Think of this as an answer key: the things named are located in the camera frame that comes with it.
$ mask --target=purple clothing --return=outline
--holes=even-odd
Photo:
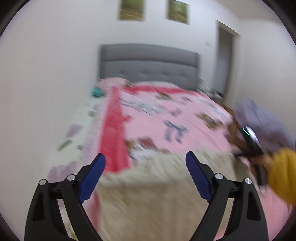
[[[277,152],[282,147],[294,149],[294,143],[284,124],[254,101],[238,105],[234,117],[240,127],[250,127],[256,133],[261,146],[268,151]]]

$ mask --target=yellow sleeve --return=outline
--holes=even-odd
[[[271,189],[286,202],[296,205],[296,153],[283,148],[273,155],[273,166],[268,175]]]

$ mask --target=bow print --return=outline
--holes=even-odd
[[[171,142],[171,134],[174,129],[178,131],[178,134],[176,136],[176,141],[182,144],[181,138],[183,137],[183,133],[187,133],[188,130],[184,126],[175,126],[173,123],[169,122],[168,120],[165,120],[163,122],[168,128],[165,131],[165,140],[168,142]]]

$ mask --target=blue gripper pad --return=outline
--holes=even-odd
[[[210,183],[208,182],[200,167],[197,165],[190,152],[186,154],[186,166],[198,192],[200,193],[200,196],[203,199],[206,199],[208,203],[211,202],[212,195],[210,191]]]
[[[104,169],[106,166],[106,158],[103,154],[97,156],[91,163],[88,173],[80,184],[80,192],[78,200],[83,203],[91,197]]]

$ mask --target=beige blanket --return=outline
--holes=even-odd
[[[214,173],[237,180],[230,152],[195,151],[200,162]],[[208,203],[202,199],[185,165],[185,155],[159,154],[120,174],[105,174],[98,190],[99,234],[104,241],[186,241],[200,223]],[[239,167],[240,178],[250,176]],[[228,201],[220,230],[230,216]]]

